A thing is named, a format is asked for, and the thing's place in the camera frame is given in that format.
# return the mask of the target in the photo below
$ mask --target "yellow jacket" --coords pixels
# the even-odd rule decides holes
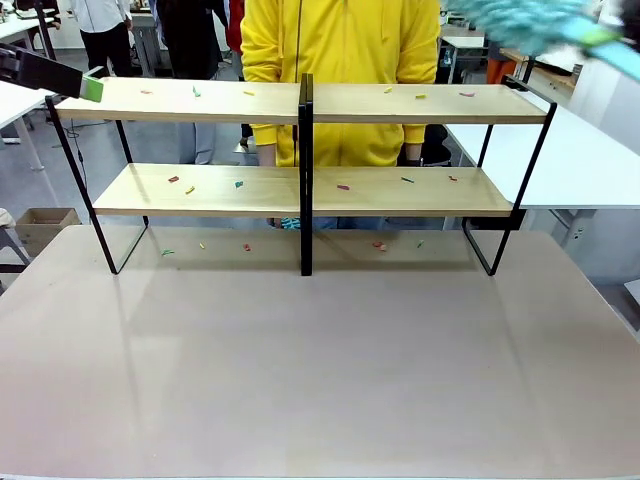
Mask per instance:
[[[300,55],[296,78],[298,13]],[[433,83],[438,0],[247,0],[242,61],[250,82]],[[256,125],[258,145],[277,143],[278,166],[293,165],[291,127]],[[394,166],[424,125],[315,125],[316,166]]]

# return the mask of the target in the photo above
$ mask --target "shelf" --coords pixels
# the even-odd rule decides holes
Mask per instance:
[[[546,117],[504,85],[316,84],[313,108],[316,123],[541,124]]]
[[[314,91],[317,123],[540,124],[546,115],[504,85],[316,84]],[[292,83],[110,77],[100,103],[67,99],[57,110],[83,120],[293,125],[299,94]]]
[[[298,123],[300,86],[170,78],[103,79],[100,103],[69,98],[61,118],[145,122]],[[193,89],[200,94],[196,97]]]
[[[169,183],[173,176],[180,180]],[[244,184],[236,188],[238,181]],[[319,168],[314,184],[317,216],[505,217],[511,212],[511,204],[475,168]],[[187,195],[191,186],[195,190]],[[118,175],[94,208],[100,215],[280,218],[297,217],[299,205],[294,168],[138,163]]]

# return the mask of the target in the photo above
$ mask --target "black metal frame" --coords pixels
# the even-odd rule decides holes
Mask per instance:
[[[527,170],[525,171],[524,177],[522,179],[522,183],[520,184],[520,189],[518,190],[518,195],[516,196],[516,200],[513,203],[513,208],[511,210],[511,214],[507,218],[506,229],[502,235],[502,240],[500,241],[500,245],[498,246],[498,251],[496,253],[495,259],[492,265],[489,265],[489,262],[485,258],[482,250],[478,246],[477,242],[473,238],[471,231],[469,230],[469,218],[464,217],[462,219],[462,231],[464,232],[467,240],[471,244],[474,252],[478,256],[480,263],[484,267],[485,271],[489,276],[493,276],[496,274],[498,270],[498,266],[500,265],[500,260],[502,259],[502,254],[504,253],[504,249],[507,245],[507,241],[509,240],[509,236],[513,230],[517,230],[520,228],[520,223],[522,220],[522,211],[520,210],[520,205],[522,204],[522,199],[524,198],[524,194],[527,190],[527,185],[529,185],[529,180],[531,179],[531,174],[533,173],[533,169],[536,166],[536,162],[538,160],[538,156],[540,155],[540,150],[542,150],[542,145],[544,144],[544,140],[547,136],[547,132],[549,131],[549,127],[551,126],[551,122],[553,120],[553,116],[556,113],[556,109],[558,108],[558,104],[551,100],[550,98],[542,95],[537,90],[534,90],[526,83],[512,77],[505,76],[502,78],[502,84],[506,85],[509,88],[517,88],[523,91],[529,91],[534,95],[540,97],[542,100],[549,104],[549,111],[547,113],[547,117],[542,124],[542,130],[540,131],[540,135],[538,136],[538,141],[536,142],[536,146],[533,149],[533,154],[531,155],[531,160],[529,160],[529,165],[527,166]],[[487,128],[487,133],[484,137],[484,143],[482,144],[482,150],[480,152],[480,159],[478,160],[478,168],[482,168],[482,164],[484,163],[484,157],[487,153],[487,148],[489,146],[489,140],[491,138],[491,132],[493,131],[493,125],[489,125]]]
[[[298,102],[300,134],[300,274],[313,273],[313,75],[304,73]]]
[[[89,197],[89,192],[87,191],[82,175],[80,174],[80,169],[78,168],[76,159],[73,155],[73,152],[71,151],[71,145],[69,144],[69,140],[67,139],[67,135],[65,134],[64,127],[62,126],[62,122],[60,121],[60,116],[58,115],[58,111],[56,110],[56,107],[53,103],[53,99],[54,96],[52,95],[49,95],[45,98],[45,103],[51,115],[51,121],[53,122],[53,126],[55,127],[58,138],[60,139],[60,143],[62,144],[62,150],[67,157],[69,167],[71,167],[73,178],[75,179],[76,184],[78,185],[78,189],[80,190],[82,201],[84,202],[84,205],[89,212],[91,224],[93,225],[93,228],[96,231],[96,235],[98,236],[98,241],[100,242],[100,246],[102,247],[102,252],[104,253],[107,264],[109,265],[109,270],[111,270],[111,273],[113,273],[114,275],[117,275],[127,263],[127,260],[129,260],[129,257],[133,253],[133,250],[136,248],[136,245],[138,245],[138,242],[142,238],[142,235],[144,235],[144,232],[147,230],[147,227],[149,226],[149,218],[146,216],[142,217],[142,220],[144,222],[143,228],[140,230],[134,241],[125,252],[124,258],[118,265],[116,265],[113,260],[113,256],[111,255],[111,251],[109,250],[109,245],[107,244],[107,240],[102,231],[102,227],[100,226],[100,222],[98,221],[98,215],[96,214],[96,211],[93,208],[93,204],[91,203],[91,197]],[[124,150],[127,163],[133,163],[133,159],[131,158],[131,151],[129,150],[129,144],[127,142],[127,137],[124,132],[124,127],[122,126],[122,122],[120,120],[116,120],[116,127],[118,128],[118,134],[120,136],[120,141],[122,142],[122,148]]]

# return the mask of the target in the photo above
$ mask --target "floor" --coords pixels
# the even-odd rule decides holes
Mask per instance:
[[[86,70],[86,54],[84,51],[59,51],[58,59],[75,68]],[[221,64],[219,78],[235,80],[230,66]],[[38,150],[46,174],[58,202],[61,206],[75,208],[81,221],[89,223],[88,214],[78,188],[71,175],[60,141],[50,123],[46,122],[44,111],[30,114],[35,129],[31,132],[32,140]],[[113,178],[125,165],[122,147],[113,122],[75,122],[74,131],[77,138],[71,141],[74,152],[77,148],[82,152],[86,170],[89,194],[92,199],[104,191]],[[172,123],[125,122],[125,131],[136,162],[176,163],[176,132]],[[213,163],[217,165],[256,165],[255,155],[235,153],[240,137],[240,125],[219,124],[217,126],[217,144]],[[460,150],[448,139],[445,145],[452,153],[452,159],[458,159]],[[46,188],[42,175],[33,172],[19,145],[0,146],[0,207],[7,209],[14,218],[19,218],[28,208],[52,207],[54,199]],[[132,217],[101,217],[104,223],[128,224],[137,222]],[[218,228],[270,228],[263,219],[247,218],[187,218],[187,217],[154,217],[154,225],[166,226],[204,226]],[[384,224],[385,229],[440,229],[442,219],[390,219]],[[0,251],[0,262],[15,261],[13,252],[8,249]],[[10,284],[15,275],[2,275],[0,280]],[[623,312],[627,320],[636,329],[640,328],[640,307],[633,299],[631,303],[625,296],[622,287],[607,287],[605,297]]]

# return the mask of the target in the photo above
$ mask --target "beige tabletop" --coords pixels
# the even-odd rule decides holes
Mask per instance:
[[[67,228],[0,298],[3,473],[640,472],[640,347],[549,237],[514,233],[495,278],[459,232],[315,255],[302,278],[296,233],[153,228],[112,276]]]

